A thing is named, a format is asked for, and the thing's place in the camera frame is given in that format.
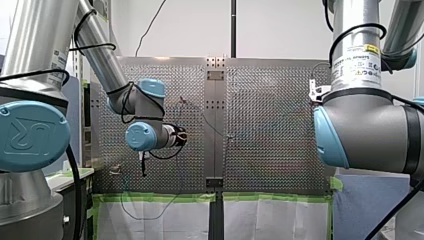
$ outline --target perforated metal panel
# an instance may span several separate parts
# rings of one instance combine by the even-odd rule
[[[129,80],[151,77],[165,82],[165,121],[185,127],[189,141],[177,161],[149,160],[143,178],[138,153],[125,143],[128,125],[108,109],[103,91],[97,91],[98,99],[92,95],[99,105],[98,116],[92,118],[92,155],[103,166],[96,174],[96,192],[204,192],[206,177],[223,175],[224,191],[326,194],[331,171],[316,154],[308,98],[310,73],[319,61],[225,59],[225,68],[217,69],[225,79],[215,84],[207,80],[211,66],[203,58],[120,62]],[[329,84],[325,66],[315,76],[317,85]],[[225,110],[217,109],[218,101]],[[168,156],[175,150],[155,153]],[[127,186],[122,176],[110,174],[118,164]]]
[[[318,61],[227,61],[225,191],[325,194],[308,98]],[[317,84],[329,84],[325,67]]]
[[[95,180],[96,192],[120,192],[123,189],[142,192],[203,192],[204,134],[203,96],[204,59],[122,58],[123,70],[129,80],[155,78],[166,84],[164,121],[187,129],[189,141],[178,158],[146,161],[147,177],[142,177],[138,153],[125,141],[128,125],[106,106],[106,94],[100,91],[99,151],[103,164]],[[178,148],[153,151],[158,156],[170,156]],[[110,168],[120,164],[122,176],[111,175]]]

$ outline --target silver robot arm segment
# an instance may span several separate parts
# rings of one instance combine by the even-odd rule
[[[77,36],[80,47],[106,43],[99,22],[89,16],[92,11],[87,0],[80,0],[76,20],[76,23],[83,21]],[[126,132],[127,143],[133,150],[149,151],[185,145],[185,129],[163,123],[165,85],[162,81],[143,79],[136,83],[128,82],[109,47],[96,47],[82,52],[108,95],[110,108],[117,114],[135,115],[135,122]]]
[[[424,1],[397,0],[393,10],[382,59],[392,70],[412,68],[417,59],[413,48],[424,22]],[[388,70],[383,64],[383,71]]]

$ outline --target warning label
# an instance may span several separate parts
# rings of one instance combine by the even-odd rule
[[[64,70],[66,68],[66,55],[60,51],[55,50],[53,53],[53,59],[52,59],[52,69],[62,69]],[[56,87],[60,88],[62,86],[62,80],[63,80],[63,73],[50,73],[48,77],[48,81],[55,85]]]
[[[347,54],[334,61],[332,75],[334,80],[379,82],[380,49],[370,44],[349,48]]]

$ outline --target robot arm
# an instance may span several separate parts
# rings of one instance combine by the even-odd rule
[[[80,0],[76,19],[76,23],[82,23],[77,37],[80,47],[106,43],[99,22],[90,16],[92,11],[87,0]],[[163,82],[154,79],[128,82],[111,48],[97,47],[82,51],[108,95],[110,108],[117,114],[135,115],[135,123],[126,132],[127,143],[132,149],[149,151],[186,143],[184,129],[163,123]]]
[[[422,24],[421,3],[397,1],[392,25],[396,19],[405,21],[396,29],[391,27],[385,47],[388,53],[411,55],[413,49],[404,46],[415,41]],[[379,23],[379,0],[330,4],[335,14],[334,39],[353,26]],[[406,173],[421,179],[424,117],[410,106],[395,106],[393,96],[382,90],[380,34],[377,28],[362,27],[336,43],[331,91],[314,112],[318,152],[331,166]]]

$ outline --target green tape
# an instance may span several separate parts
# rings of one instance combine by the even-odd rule
[[[333,239],[333,197],[328,202],[327,240]]]
[[[92,168],[78,168],[80,175],[86,174],[87,172],[93,170]],[[62,174],[59,174],[61,177],[73,177],[72,171],[66,171]]]
[[[223,193],[224,201],[275,200],[284,202],[329,203],[331,196],[308,196],[282,193]]]
[[[93,196],[93,207],[91,208],[91,213],[93,214],[93,239],[97,240],[98,230],[99,230],[99,209],[100,202]]]
[[[330,188],[341,192],[343,191],[343,182],[336,177],[330,177]]]

